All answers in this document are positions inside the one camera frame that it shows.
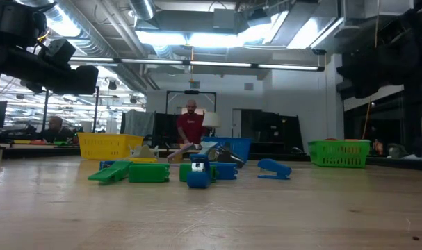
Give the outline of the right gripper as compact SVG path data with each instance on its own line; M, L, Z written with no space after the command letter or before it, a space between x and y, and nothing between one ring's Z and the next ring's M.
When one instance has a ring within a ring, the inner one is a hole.
M419 74L419 48L412 30L397 35L389 44L356 55L336 68L352 83L354 97L361 99L376 93L382 86L403 85Z

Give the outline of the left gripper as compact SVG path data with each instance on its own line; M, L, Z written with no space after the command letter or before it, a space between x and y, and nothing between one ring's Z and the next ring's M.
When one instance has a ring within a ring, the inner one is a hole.
M72 69L30 52L0 47L0 75L23 80L22 87L33 93L43 92L42 86L56 94L92 94L95 92L99 70L92 65Z

